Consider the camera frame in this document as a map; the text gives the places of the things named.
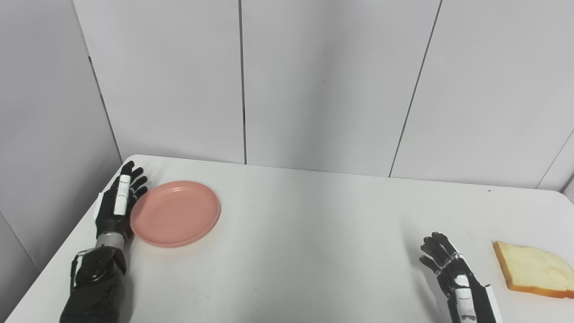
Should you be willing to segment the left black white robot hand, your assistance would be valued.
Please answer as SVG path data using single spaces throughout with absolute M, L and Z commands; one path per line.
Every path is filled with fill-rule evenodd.
M 125 184 L 126 197 L 121 205 L 126 205 L 123 212 L 115 212 L 117 192 L 120 188 L 122 178 L 129 177 L 129 184 Z M 104 233 L 119 233 L 125 241 L 133 238 L 131 229 L 130 215 L 136 202 L 148 192 L 146 183 L 148 177 L 144 175 L 142 167 L 135 167 L 133 160 L 128 161 L 121 168 L 120 174 L 113 180 L 111 186 L 103 192 L 100 204 L 96 208 L 97 217 L 95 218 L 96 237 Z

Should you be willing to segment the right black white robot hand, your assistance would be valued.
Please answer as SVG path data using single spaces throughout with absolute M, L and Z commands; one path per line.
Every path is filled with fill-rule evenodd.
M 419 260 L 436 275 L 453 323 L 503 322 L 492 286 L 480 284 L 446 235 L 433 232 L 421 250 L 425 255 Z

